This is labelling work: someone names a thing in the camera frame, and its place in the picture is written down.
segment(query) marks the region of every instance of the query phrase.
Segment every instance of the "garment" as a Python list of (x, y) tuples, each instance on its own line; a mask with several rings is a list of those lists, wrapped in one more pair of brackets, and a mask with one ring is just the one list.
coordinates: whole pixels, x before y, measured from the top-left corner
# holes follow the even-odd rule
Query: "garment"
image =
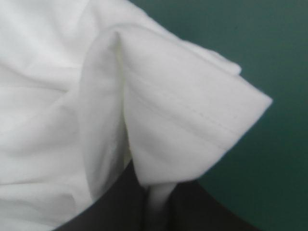
[(1, 230), (70, 220), (113, 185), (124, 153), (162, 206), (271, 104), (237, 64), (126, 0), (0, 2)]

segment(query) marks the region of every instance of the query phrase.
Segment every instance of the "seam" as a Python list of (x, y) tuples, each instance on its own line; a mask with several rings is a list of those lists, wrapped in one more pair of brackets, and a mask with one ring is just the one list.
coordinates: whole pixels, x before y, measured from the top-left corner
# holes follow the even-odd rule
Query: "seam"
[[(130, 70), (135, 74), (135, 76), (139, 76), (138, 73), (135, 72), (135, 71), (133, 70), (133, 68), (131, 68), (131, 67), (129, 67), (129, 68), (130, 68)], [(211, 118), (211, 117), (209, 117), (209, 116), (207, 116), (207, 115), (204, 115), (203, 113), (201, 113), (201, 112), (199, 112), (199, 111), (193, 109), (192, 107), (186, 105), (185, 103), (183, 103), (183, 101), (181, 101), (181, 100), (180, 100), (179, 98), (177, 98), (176, 96), (170, 94), (169, 92), (167, 92), (167, 91), (165, 91), (165, 90), (161, 90), (161, 87), (162, 87), (162, 86), (159, 86), (159, 85), (156, 85), (156, 84), (154, 84), (154, 83), (152, 83), (152, 82), (146, 81), (146, 80), (144, 80), (144, 79), (142, 79), (142, 78), (140, 78), (140, 77), (133, 77), (133, 78), (134, 78), (135, 80), (139, 81), (140, 83), (142, 83), (142, 84), (144, 84), (144, 85), (146, 85), (146, 86), (152, 88), (152, 89), (156, 88), (156, 90), (155, 90), (156, 92), (159, 92), (159, 93), (163, 94), (165, 97), (167, 97), (168, 99), (174, 101), (176, 104), (181, 105), (182, 107), (186, 108), (186, 109), (189, 110), (190, 112), (192, 112), (192, 113), (194, 113), (194, 114), (197, 114), (197, 115), (201, 116), (202, 118), (208, 120), (210, 123), (215, 124), (216, 126), (220, 127), (221, 129), (223, 129), (223, 130), (229, 132), (230, 134), (235, 135), (235, 136), (240, 136), (240, 134), (234, 132), (234, 131), (231, 130), (230, 128), (228, 128), (228, 127), (222, 125), (221, 123), (215, 121), (213, 118)]]
[[(131, 91), (135, 97), (139, 100), (140, 103), (142, 103), (143, 106), (147, 107), (148, 109), (150, 109), (151, 111), (155, 112), (156, 114), (160, 115), (162, 118), (167, 119), (167, 120), (172, 120), (172, 122), (174, 122), (175, 124), (177, 124), (181, 129), (185, 130), (186, 132), (192, 134), (193, 136), (195, 136), (196, 138), (198, 138), (198, 140), (207, 140), (208, 142), (210, 142), (210, 144), (214, 145), (215, 147), (223, 150), (224, 152), (226, 152), (228, 149), (226, 147), (223, 147), (215, 142), (213, 142), (212, 140), (210, 140), (209, 138), (205, 138), (202, 137), (200, 134), (196, 133), (195, 130), (188, 128), (186, 126), (184, 126), (183, 123), (179, 122), (178, 119), (176, 119), (176, 117), (174, 116), (166, 116), (165, 114), (160, 113), (159, 108), (155, 105), (150, 106), (150, 104), (144, 99), (142, 98), (135, 90), (133, 90), (131, 88)], [(206, 148), (205, 144), (202, 142), (198, 142), (199, 144), (201, 144), (203, 147)]]

